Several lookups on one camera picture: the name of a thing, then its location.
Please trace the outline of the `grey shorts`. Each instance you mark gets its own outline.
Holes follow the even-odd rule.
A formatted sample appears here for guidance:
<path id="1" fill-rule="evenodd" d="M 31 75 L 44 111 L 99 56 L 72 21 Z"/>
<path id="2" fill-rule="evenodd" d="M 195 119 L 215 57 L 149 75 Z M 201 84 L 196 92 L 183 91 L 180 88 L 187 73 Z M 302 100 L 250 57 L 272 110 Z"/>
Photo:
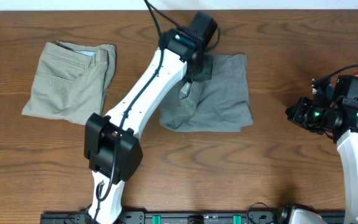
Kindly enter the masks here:
<path id="1" fill-rule="evenodd" d="M 159 105 L 159 124 L 183 133 L 240 132 L 253 124 L 247 56 L 214 55 L 210 80 L 175 84 Z"/>

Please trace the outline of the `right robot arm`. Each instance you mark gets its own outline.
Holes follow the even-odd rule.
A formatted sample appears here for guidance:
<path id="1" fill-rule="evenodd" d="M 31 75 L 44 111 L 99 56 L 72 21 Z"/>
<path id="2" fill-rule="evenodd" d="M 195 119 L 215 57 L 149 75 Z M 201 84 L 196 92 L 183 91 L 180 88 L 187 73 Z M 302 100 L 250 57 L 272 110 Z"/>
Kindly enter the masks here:
<path id="1" fill-rule="evenodd" d="M 288 121 L 311 133 L 326 134 L 336 144 L 346 193 L 344 223 L 358 223 L 358 108 L 338 101 L 323 107 L 301 97 L 285 113 Z"/>

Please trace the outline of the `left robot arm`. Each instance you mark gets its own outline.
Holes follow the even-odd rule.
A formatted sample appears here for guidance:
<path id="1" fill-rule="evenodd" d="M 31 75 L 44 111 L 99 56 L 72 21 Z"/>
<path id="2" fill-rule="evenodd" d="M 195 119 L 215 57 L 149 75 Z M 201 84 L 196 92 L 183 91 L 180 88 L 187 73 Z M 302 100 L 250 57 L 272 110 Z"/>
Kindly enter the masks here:
<path id="1" fill-rule="evenodd" d="M 114 223 L 118 219 L 125 182 L 143 158 L 139 140 L 146 123 L 175 84 L 203 70 L 211 72 L 211 60 L 205 52 L 210 50 L 214 33 L 185 28 L 164 32 L 148 68 L 129 93 L 106 115 L 93 113 L 89 117 L 84 156 L 95 186 L 86 223 Z"/>

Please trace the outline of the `folded khaki shorts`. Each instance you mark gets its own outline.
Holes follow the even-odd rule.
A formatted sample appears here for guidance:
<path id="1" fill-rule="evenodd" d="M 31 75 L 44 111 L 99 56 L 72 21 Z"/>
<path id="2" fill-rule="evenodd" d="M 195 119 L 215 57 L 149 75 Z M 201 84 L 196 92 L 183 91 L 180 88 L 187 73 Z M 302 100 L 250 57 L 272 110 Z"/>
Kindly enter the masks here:
<path id="1" fill-rule="evenodd" d="M 92 114 L 102 114 L 115 69 L 114 45 L 48 42 L 22 114 L 84 125 Z"/>

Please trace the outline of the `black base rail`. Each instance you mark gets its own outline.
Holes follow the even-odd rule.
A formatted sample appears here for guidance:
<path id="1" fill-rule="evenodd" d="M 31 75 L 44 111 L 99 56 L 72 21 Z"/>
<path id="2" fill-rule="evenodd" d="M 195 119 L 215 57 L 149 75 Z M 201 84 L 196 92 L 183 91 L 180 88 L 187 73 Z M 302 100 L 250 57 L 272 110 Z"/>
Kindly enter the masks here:
<path id="1" fill-rule="evenodd" d="M 298 205 L 289 204 L 279 211 L 269 208 L 252 208 L 244 213 L 149 213 L 144 211 L 123 211 L 115 224 L 246 224 L 246 223 L 288 223 L 289 212 Z M 85 212 L 44 213 L 41 224 L 91 223 Z"/>

